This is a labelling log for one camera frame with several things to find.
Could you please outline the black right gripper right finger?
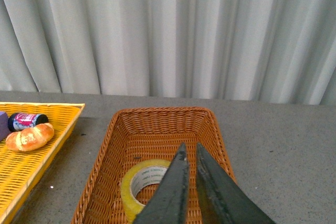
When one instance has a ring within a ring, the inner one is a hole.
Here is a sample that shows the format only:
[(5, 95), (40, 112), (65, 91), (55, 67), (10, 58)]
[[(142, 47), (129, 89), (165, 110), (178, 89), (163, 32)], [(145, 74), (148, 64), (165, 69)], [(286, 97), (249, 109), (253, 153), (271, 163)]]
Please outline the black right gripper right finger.
[(196, 187), (203, 223), (274, 223), (201, 143), (196, 146), (196, 163)]

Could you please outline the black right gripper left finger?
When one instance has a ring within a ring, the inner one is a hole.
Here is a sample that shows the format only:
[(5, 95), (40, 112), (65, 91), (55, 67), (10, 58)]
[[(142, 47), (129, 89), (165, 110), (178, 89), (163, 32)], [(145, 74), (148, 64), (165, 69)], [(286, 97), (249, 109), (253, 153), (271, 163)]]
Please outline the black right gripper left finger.
[(185, 143), (181, 143), (153, 197), (136, 215), (134, 223), (185, 223), (190, 166)]

